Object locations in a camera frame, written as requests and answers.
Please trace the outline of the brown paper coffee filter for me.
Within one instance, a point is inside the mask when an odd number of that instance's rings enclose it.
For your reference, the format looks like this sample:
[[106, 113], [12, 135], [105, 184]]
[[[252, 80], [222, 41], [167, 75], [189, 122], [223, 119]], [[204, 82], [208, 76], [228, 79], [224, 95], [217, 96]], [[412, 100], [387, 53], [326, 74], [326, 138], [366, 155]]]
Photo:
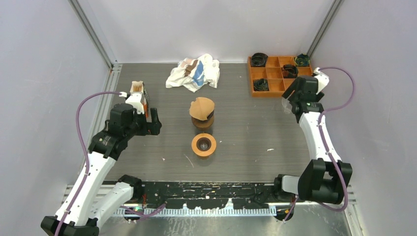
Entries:
[[206, 97], [197, 97], [191, 102], [189, 114], [192, 118], [205, 121], [214, 112], [215, 103]]

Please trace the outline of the small glass carafe wood collar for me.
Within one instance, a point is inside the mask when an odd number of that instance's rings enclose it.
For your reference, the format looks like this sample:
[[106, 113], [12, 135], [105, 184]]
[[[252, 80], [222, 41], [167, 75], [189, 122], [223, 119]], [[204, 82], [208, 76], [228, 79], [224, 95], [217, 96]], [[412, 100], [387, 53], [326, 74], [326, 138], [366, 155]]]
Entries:
[[199, 138], [193, 146], [193, 151], [200, 159], [208, 159], [212, 154], [212, 142], [208, 138]]

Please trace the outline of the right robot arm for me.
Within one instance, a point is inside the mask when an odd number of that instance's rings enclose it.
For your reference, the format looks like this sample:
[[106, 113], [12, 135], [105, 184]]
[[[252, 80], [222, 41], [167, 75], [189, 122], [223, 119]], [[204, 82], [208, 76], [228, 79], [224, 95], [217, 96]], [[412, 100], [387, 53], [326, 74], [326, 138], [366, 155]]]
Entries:
[[320, 103], [328, 82], [325, 75], [299, 76], [282, 95], [304, 133], [310, 162], [300, 176], [279, 174], [275, 178], [273, 195], [279, 202], [287, 201], [292, 194], [321, 204], [338, 205], [347, 200], [353, 169], [333, 147]]

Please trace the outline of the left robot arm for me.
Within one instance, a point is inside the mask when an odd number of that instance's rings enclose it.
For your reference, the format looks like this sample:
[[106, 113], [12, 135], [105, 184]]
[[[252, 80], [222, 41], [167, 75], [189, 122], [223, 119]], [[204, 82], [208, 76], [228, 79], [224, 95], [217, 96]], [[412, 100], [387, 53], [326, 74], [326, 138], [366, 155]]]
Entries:
[[121, 152], [134, 136], [159, 135], [162, 127], [156, 108], [151, 121], [130, 104], [115, 105], [105, 128], [93, 136], [86, 163], [68, 197], [53, 216], [46, 216], [41, 228], [49, 236], [97, 236], [104, 223], [123, 204], [139, 202], [144, 195], [142, 180], [123, 175], [98, 202], [96, 195]]

